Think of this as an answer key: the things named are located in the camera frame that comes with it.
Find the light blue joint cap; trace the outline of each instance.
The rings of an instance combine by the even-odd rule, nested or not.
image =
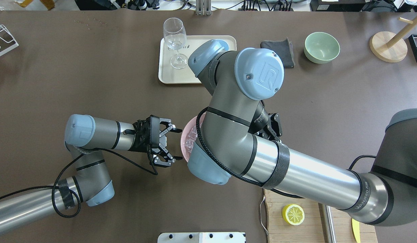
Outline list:
[[[230,47],[224,40],[209,40],[196,49],[189,57],[188,65],[195,77],[210,63],[221,51],[229,51]]]
[[[246,48],[236,57],[235,76],[242,92],[253,100],[265,100],[284,82],[284,65],[269,49]]]
[[[115,192],[114,192],[114,187],[113,187],[113,180],[111,180],[110,183],[108,183],[108,185],[106,185],[94,197],[90,198],[90,200],[86,201],[86,203],[90,207],[96,206],[113,198],[114,194]]]
[[[69,117],[65,130],[65,142],[82,147],[93,138],[96,123],[91,115],[73,114]]]
[[[231,175],[220,168],[196,142],[193,143],[187,167],[192,174],[208,183],[225,185],[231,178]]]
[[[415,119],[415,118],[417,118],[417,108],[399,111],[393,115],[393,117],[391,118],[390,124],[387,126],[385,131],[387,131],[387,129],[395,123],[399,123],[404,120]]]

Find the white wire rack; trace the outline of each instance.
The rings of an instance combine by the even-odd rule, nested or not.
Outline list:
[[[11,32],[4,25],[0,25],[0,57],[18,46]]]

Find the lemon slice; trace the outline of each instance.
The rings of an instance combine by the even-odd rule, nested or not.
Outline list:
[[[282,216],[292,225],[300,225],[304,221],[304,210],[296,204],[288,204],[282,209]]]

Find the cutting board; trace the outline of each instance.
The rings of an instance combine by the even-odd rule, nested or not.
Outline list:
[[[310,242],[325,243],[323,223],[319,212],[319,204],[313,200],[296,199],[264,190],[268,215],[268,243],[279,242]],[[293,226],[282,218],[282,208],[295,203],[304,210],[305,220],[301,225]],[[334,222],[336,241],[339,243],[354,243],[351,217],[338,209],[331,208]],[[362,243],[378,243],[375,227],[360,223]]]

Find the gray cloth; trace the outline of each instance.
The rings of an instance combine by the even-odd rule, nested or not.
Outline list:
[[[271,40],[264,40],[261,42],[261,48],[267,48],[279,55],[280,59],[284,64],[284,68],[293,68],[294,63],[294,53],[292,49],[292,43],[288,38],[282,42],[274,42]]]

